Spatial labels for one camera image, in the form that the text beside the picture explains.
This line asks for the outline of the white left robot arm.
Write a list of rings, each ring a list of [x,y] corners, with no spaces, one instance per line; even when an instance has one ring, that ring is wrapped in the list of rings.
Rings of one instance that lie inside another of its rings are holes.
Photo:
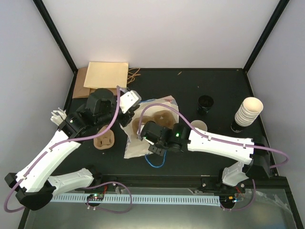
[[[127,88],[117,87],[116,91],[114,95],[109,89],[99,88],[75,112],[52,112],[51,120],[58,129],[51,141],[24,169],[5,177],[10,194],[15,194],[22,208],[38,210],[60,194],[102,186],[102,175],[93,166],[60,176],[52,173],[84,141],[104,135],[115,121],[125,127],[132,120],[141,97]]]

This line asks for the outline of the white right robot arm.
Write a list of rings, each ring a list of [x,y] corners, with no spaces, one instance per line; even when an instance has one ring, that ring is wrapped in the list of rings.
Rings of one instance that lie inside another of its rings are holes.
[[[174,124],[173,128],[154,121],[141,125],[139,138],[147,141],[148,150],[163,156],[166,152],[180,153],[184,149],[227,157],[236,161],[223,169],[217,188],[228,192],[247,179],[270,178],[270,153],[251,138],[234,138],[212,134],[195,127]]]

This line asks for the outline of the blue checkered paper bag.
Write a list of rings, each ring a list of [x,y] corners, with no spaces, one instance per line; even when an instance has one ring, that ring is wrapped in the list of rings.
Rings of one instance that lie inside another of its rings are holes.
[[[169,133],[172,129],[165,126],[160,126],[152,121],[147,122],[145,125],[141,125],[142,117],[144,115],[152,115],[153,113],[161,110],[170,111],[173,114],[176,122],[179,122],[179,115],[175,112],[179,110],[179,107],[176,100],[171,95],[159,99],[150,99],[139,103],[139,108],[134,111],[134,114],[141,112],[138,125],[138,134],[132,134],[132,121],[126,127],[122,128],[127,135],[127,143],[124,152],[125,159],[154,154],[148,150],[150,143],[166,143],[165,139],[169,137]]]

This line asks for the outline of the brown pulp cup carrier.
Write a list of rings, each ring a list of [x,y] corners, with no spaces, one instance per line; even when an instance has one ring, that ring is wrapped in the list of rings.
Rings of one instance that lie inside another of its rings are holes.
[[[114,133],[111,129],[108,130],[105,134],[93,139],[94,147],[99,150],[105,150],[113,147],[114,142]]]
[[[138,134],[138,125],[140,121],[140,114],[141,112],[135,113],[132,119],[132,134]],[[144,115],[142,117],[141,125],[145,125],[147,122],[152,121],[160,126],[165,126],[169,129],[173,129],[174,124],[176,124],[176,120],[173,114],[167,110],[161,110],[158,112],[153,113],[152,115]]]

